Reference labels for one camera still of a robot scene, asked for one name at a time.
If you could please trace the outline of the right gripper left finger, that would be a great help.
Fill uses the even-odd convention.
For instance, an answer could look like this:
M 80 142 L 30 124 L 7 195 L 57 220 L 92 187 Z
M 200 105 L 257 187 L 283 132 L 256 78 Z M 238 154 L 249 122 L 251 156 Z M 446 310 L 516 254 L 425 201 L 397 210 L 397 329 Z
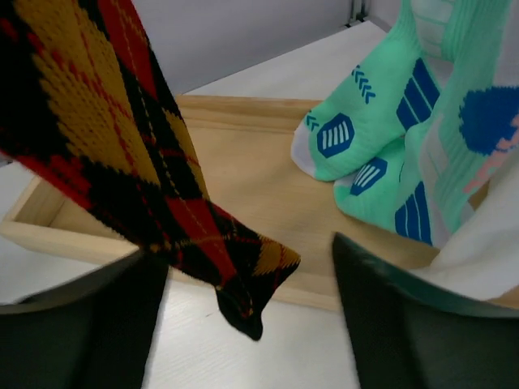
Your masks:
M 140 388 L 169 267 L 143 251 L 1 307 L 3 388 Z

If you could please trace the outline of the red yellow argyle sock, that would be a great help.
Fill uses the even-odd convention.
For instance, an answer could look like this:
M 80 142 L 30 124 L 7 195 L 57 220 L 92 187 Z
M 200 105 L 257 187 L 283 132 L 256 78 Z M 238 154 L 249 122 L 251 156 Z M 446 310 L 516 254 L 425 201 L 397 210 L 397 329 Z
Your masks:
M 1 151 L 214 287 L 253 340 L 299 255 L 217 206 L 130 1 L 1 4 Z

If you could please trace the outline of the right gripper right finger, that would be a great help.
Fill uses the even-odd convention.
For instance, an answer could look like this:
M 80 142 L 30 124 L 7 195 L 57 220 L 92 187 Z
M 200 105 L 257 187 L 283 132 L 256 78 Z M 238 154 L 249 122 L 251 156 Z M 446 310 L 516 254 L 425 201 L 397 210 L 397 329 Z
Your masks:
M 332 259 L 361 388 L 516 388 L 518 311 L 439 288 L 336 233 Z

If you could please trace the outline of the mint green sock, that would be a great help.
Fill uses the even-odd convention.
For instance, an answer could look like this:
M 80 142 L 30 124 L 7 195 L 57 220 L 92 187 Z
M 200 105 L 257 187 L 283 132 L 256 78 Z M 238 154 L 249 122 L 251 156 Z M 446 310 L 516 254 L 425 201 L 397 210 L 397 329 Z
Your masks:
M 474 195 L 518 145 L 518 4 L 405 1 L 389 32 L 410 27 L 439 95 L 431 113 L 354 180 L 333 187 L 345 214 L 440 248 L 474 213 Z
M 360 169 L 425 122 L 441 87 L 428 62 L 442 58 L 452 1 L 404 1 L 386 37 L 294 132 L 290 155 L 325 182 Z

